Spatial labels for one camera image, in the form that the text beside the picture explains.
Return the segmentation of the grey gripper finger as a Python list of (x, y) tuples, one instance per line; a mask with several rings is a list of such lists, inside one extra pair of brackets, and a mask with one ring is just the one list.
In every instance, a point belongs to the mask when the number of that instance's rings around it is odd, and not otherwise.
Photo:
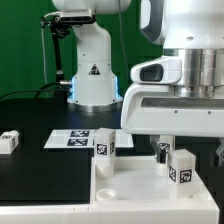
[(220, 139), (220, 145), (215, 151), (215, 164), (222, 166), (224, 164), (224, 138)]

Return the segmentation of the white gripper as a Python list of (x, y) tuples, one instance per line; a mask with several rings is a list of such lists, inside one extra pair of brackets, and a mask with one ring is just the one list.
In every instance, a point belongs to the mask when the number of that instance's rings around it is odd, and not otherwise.
[[(124, 96), (121, 128), (130, 134), (224, 137), (224, 85), (210, 98), (182, 98), (175, 85), (182, 78), (182, 61), (163, 56), (131, 69), (133, 84)], [(150, 136), (156, 160), (166, 163), (167, 144)]]

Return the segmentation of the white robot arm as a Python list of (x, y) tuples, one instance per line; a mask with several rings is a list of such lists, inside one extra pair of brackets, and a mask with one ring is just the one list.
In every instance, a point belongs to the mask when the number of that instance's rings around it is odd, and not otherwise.
[(122, 129), (150, 138), (163, 163), (168, 138), (219, 137), (224, 153), (224, 0), (141, 0), (140, 30), (161, 57), (134, 66), (125, 95), (110, 68), (110, 36), (98, 14), (126, 10), (131, 0), (52, 0), (62, 27), (78, 38), (78, 71), (70, 106), (94, 112), (121, 104)]

